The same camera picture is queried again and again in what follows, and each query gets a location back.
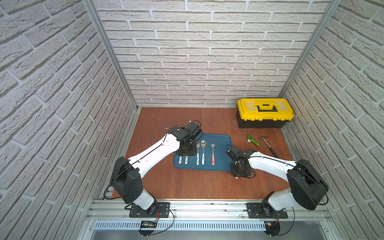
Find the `fork with white Pochacco handle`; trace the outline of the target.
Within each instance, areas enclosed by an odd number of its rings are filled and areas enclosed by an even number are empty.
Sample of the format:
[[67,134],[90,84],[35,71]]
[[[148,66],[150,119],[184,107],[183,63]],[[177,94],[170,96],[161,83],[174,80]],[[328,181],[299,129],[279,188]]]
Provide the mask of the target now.
[[200,152],[199,152],[199,148],[200,148],[200,142],[197,142],[197,160],[196,160],[197,166],[200,165]]

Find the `spoon with white Pochacco handle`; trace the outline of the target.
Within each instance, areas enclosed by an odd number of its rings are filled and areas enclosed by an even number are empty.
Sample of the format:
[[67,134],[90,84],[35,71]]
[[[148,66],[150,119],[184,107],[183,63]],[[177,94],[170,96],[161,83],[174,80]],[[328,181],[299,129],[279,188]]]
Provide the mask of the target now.
[[202,165],[205,164],[205,147],[207,145],[207,142],[205,140],[201,141],[201,147],[202,147]]

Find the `fork with plain pink handle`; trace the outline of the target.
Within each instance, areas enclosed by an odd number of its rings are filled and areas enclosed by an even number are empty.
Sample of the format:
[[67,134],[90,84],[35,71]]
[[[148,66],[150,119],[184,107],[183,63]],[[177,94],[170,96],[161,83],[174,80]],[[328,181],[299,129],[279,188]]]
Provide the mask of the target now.
[[215,141],[211,140],[211,148],[212,148],[212,165],[215,165]]

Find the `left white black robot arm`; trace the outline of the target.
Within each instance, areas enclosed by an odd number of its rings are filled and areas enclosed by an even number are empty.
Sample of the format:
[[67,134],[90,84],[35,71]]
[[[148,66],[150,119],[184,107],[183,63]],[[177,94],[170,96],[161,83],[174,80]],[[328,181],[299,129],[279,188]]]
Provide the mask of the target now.
[[197,137],[202,134],[201,124],[191,121],[184,127],[173,127],[155,144],[128,159],[116,160],[110,186],[126,204],[154,212],[157,201],[144,189],[142,179],[160,161],[172,153],[181,157],[197,155]]

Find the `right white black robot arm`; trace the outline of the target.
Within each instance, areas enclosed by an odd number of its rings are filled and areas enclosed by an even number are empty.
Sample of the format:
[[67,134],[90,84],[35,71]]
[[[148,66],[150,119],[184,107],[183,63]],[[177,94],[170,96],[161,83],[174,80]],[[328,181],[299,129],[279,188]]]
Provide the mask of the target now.
[[264,215],[295,206],[313,211],[329,190],[326,181],[307,160],[287,161],[252,149],[243,152],[236,146],[230,147],[227,155],[233,161],[234,177],[249,178],[251,172],[261,170],[289,183],[289,188],[271,192],[263,199],[261,212]]

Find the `teal plastic tray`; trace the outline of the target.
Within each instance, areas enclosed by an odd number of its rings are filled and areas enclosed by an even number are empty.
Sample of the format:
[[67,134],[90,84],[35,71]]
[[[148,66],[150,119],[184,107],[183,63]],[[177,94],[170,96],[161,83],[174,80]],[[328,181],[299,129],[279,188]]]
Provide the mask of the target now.
[[[233,161],[227,155],[228,146],[232,145],[232,140],[229,135],[222,134],[203,134],[200,141],[205,140],[207,145],[205,147],[205,164],[202,165],[202,147],[199,148],[200,152],[200,165],[197,166],[197,155],[188,158],[188,164],[185,165],[185,157],[182,163],[179,164],[179,156],[174,154],[173,165],[177,169],[187,170],[202,170],[202,171],[219,171],[230,172],[231,164]],[[211,140],[215,141],[215,165],[212,165],[212,148]]]

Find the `green plastic pipe fitting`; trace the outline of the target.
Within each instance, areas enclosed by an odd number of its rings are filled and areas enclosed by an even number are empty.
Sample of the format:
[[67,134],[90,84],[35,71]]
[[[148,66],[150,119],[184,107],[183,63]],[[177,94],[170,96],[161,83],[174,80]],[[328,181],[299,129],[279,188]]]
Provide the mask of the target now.
[[248,143],[252,143],[252,144],[254,144],[254,145],[257,146],[257,147],[260,145],[259,142],[257,142],[257,141],[252,137],[251,134],[248,134],[248,136],[247,136],[247,142],[248,142]]

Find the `steel claw hammer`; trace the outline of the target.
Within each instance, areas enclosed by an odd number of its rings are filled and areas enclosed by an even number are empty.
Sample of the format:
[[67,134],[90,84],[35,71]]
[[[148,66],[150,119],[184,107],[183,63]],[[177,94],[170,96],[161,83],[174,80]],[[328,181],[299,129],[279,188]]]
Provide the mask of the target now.
[[275,152],[275,150],[271,147],[271,145],[268,143],[267,141],[268,137],[267,136],[262,136],[262,137],[259,137],[259,140],[263,140],[266,145],[268,146],[268,148],[270,149],[271,153],[273,154],[273,156],[275,158],[279,158],[279,156],[277,155],[277,153]]

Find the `yellow black toolbox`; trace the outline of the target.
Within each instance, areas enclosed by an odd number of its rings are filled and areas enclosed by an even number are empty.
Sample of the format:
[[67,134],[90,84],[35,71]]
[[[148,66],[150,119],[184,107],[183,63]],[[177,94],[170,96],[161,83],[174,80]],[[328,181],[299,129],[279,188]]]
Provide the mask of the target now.
[[285,99],[237,101],[236,119],[240,129],[280,129],[294,117],[294,111]]

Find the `right black controller box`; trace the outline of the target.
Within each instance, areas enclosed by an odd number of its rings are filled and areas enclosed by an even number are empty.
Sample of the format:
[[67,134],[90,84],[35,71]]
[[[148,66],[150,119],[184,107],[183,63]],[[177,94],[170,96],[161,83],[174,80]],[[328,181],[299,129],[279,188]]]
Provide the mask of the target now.
[[279,222],[264,222],[265,223],[265,231],[269,237],[278,237],[281,230],[281,225]]

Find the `black controller box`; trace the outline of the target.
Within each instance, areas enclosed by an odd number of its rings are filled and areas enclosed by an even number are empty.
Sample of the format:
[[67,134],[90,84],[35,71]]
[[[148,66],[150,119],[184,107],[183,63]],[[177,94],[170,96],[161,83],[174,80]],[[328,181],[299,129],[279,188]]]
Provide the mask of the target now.
[[269,237],[278,237],[281,230],[281,225],[279,222],[264,222],[265,223],[265,231]]
[[142,237],[151,235],[157,228],[158,223],[154,221],[141,221],[139,233]]

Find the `left black controller box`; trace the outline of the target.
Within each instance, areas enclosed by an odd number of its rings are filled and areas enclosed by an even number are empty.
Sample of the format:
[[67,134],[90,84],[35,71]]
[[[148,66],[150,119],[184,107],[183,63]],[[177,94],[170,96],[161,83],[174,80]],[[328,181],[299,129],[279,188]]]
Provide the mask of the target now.
[[157,228],[158,223],[154,221],[141,221],[139,233],[142,237],[151,235]]

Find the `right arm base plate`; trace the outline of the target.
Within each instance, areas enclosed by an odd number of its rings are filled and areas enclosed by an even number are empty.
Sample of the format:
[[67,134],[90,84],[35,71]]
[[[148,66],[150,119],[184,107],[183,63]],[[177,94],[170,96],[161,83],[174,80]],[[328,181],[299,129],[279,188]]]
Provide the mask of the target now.
[[276,211],[268,204],[246,203],[247,213],[250,219],[287,219],[286,209]]

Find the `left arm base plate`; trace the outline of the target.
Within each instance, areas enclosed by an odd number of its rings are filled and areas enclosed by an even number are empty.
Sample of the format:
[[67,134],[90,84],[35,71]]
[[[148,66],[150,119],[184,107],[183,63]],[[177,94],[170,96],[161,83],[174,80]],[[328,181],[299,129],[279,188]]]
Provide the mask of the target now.
[[130,218],[168,218],[170,213],[170,202],[154,202],[147,210],[132,204]]

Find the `aluminium front rail frame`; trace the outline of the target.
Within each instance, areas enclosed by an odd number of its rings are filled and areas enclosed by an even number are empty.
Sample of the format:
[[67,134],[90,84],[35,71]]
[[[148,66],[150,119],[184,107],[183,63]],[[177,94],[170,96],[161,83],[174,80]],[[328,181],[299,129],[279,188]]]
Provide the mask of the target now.
[[306,223],[320,225],[320,235],[327,240],[341,239],[324,206],[314,211],[300,206],[286,208],[287,219],[250,219],[246,203],[261,203],[260,200],[163,199],[158,202],[171,203],[168,218],[130,218],[131,206],[122,200],[94,200],[77,238],[89,240],[97,230],[138,231],[141,221],[154,221],[158,225],[152,234],[161,231],[264,232],[264,222],[279,222],[280,234],[284,237],[303,233],[302,224]]

